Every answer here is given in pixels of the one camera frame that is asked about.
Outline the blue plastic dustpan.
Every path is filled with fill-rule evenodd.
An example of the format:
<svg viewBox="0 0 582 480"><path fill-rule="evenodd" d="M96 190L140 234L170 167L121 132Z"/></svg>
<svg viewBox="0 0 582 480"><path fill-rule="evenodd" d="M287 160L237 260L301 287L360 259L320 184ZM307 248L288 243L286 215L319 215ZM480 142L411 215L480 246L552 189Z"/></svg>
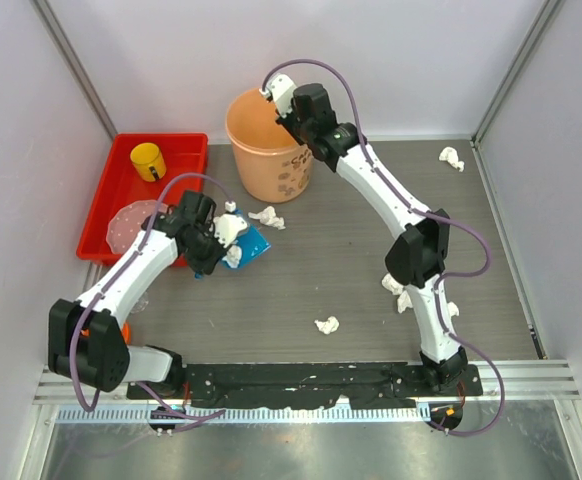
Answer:
<svg viewBox="0 0 582 480"><path fill-rule="evenodd" d="M240 265L237 269L230 268L223 259L217 265L223 265L224 267L230 270L238 270L246 265L250 264L265 252L267 252L270 248L270 243L266 240L266 238L259 232L259 230L253 226L242 214L241 211L236 210L234 212L241 215L249 224L249 229L243 235L239 236L237 240L232 245L239 245L242 248L242 259ZM213 233L213 219L207 225L208 229Z"/></svg>

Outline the orange plastic waste bin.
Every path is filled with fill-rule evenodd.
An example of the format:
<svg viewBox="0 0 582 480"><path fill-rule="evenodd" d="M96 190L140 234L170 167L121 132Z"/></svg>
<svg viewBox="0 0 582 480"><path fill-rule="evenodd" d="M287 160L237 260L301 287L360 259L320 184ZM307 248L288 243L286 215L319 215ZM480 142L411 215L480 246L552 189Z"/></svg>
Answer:
<svg viewBox="0 0 582 480"><path fill-rule="evenodd" d="M229 106L225 129L242 185L254 198L285 203L308 187L313 156L276 123L277 113L257 89Z"/></svg>

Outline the paper scrap under right arm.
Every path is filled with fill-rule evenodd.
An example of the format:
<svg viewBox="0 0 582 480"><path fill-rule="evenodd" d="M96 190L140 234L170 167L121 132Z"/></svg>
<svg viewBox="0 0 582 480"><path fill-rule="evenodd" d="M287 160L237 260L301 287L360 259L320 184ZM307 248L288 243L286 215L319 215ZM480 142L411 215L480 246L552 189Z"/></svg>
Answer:
<svg viewBox="0 0 582 480"><path fill-rule="evenodd" d="M460 314L459 307L454 302L449 302L447 309L450 317L456 317Z"/></svg>

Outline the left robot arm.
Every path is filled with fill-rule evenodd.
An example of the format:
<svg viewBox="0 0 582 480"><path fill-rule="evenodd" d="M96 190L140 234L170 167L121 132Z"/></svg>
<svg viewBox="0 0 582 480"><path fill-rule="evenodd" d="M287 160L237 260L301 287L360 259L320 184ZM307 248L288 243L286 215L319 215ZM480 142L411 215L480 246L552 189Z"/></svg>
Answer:
<svg viewBox="0 0 582 480"><path fill-rule="evenodd" d="M111 392L123 382L148 382L161 398L184 385L180 355L157 347L128 345L122 328L140 297L178 258L209 275L248 224L236 211L216 215L208 196L185 192L168 212L146 218L126 253L76 300L59 299L49 311L48 368L83 385Z"/></svg>

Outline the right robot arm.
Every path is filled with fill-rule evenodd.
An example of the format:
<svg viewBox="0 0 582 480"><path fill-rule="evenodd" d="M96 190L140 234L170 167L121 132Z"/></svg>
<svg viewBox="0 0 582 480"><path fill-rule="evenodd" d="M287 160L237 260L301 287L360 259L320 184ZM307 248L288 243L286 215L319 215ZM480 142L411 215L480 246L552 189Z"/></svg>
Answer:
<svg viewBox="0 0 582 480"><path fill-rule="evenodd" d="M443 395L467 368L464 347L454 339L442 275L449 243L449 218L432 212L396 180L352 123L336 118L319 83L296 85L281 75L264 92L274 103L277 122L313 156L352 185L385 222L394 243L385 257L391 277L402 285L420 332L422 380Z"/></svg>

